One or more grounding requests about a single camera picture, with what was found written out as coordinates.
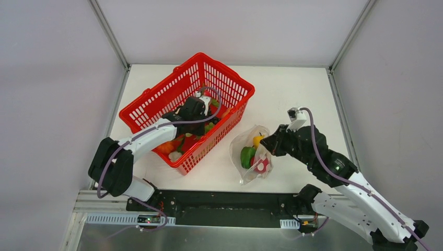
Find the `red toy food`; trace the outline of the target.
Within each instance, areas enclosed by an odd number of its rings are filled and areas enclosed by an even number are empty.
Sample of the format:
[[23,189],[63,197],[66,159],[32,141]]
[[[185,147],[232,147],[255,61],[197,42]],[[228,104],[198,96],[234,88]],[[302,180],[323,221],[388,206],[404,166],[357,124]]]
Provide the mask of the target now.
[[254,156],[250,159],[250,169],[258,174],[264,174],[271,168],[271,161],[266,156]]

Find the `clear dotted zip top bag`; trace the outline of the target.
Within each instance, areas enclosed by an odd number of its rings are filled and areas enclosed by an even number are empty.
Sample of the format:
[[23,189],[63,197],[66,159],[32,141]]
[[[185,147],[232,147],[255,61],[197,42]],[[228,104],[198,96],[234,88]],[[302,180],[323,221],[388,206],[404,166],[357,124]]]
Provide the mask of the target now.
[[268,128],[254,125],[232,140],[229,154],[232,164],[239,172],[241,185],[246,185],[256,178],[264,179],[272,171],[272,156],[261,145],[261,140],[268,136]]

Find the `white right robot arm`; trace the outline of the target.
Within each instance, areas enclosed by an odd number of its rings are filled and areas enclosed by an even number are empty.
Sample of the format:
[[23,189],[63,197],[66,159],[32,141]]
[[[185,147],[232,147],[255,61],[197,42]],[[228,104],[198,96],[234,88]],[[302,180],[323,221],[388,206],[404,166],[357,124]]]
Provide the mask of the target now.
[[373,250],[417,250],[429,226],[395,209],[346,156],[329,149],[315,126],[297,130],[281,124],[260,144],[273,156],[289,155],[307,166],[317,180],[335,189],[356,208],[341,205],[320,188],[307,184],[296,196],[299,212],[316,212],[352,230]]

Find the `yellow toy food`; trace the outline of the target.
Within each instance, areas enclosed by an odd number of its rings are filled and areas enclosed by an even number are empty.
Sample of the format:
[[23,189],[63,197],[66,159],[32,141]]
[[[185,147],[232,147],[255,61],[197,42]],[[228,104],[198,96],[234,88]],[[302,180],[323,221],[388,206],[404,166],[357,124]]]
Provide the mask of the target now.
[[260,145],[261,140],[264,139],[264,138],[265,138],[265,136],[262,133],[259,133],[258,136],[255,136],[253,138],[253,140],[252,140],[253,141],[253,147],[255,149],[257,149],[259,147],[259,145]]

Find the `green grape bunch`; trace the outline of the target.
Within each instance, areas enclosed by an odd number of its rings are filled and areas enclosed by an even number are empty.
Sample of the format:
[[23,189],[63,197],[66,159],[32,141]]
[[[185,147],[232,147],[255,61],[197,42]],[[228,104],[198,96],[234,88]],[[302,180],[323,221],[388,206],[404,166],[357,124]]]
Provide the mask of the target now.
[[210,132],[210,130],[215,126],[213,122],[209,122],[204,126],[204,134],[207,134]]

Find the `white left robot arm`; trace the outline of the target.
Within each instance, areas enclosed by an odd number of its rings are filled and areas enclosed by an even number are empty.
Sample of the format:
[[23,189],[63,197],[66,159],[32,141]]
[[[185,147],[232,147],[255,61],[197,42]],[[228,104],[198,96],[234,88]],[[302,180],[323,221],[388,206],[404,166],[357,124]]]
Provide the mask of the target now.
[[103,139],[93,157],[88,176],[99,188],[113,197],[125,195],[139,200],[146,211],[159,206],[154,186],[133,175],[133,167],[139,158],[163,143],[185,134],[204,135],[204,124],[214,116],[210,111],[212,99],[208,96],[186,99],[182,106],[164,114],[154,124],[127,138]]

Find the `green toy pepper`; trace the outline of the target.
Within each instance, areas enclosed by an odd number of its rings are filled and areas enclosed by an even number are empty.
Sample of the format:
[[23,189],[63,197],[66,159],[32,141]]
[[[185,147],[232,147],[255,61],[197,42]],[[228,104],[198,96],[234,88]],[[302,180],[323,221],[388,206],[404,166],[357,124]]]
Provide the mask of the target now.
[[257,150],[253,146],[245,146],[242,148],[240,153],[242,168],[249,169],[252,166],[256,151]]

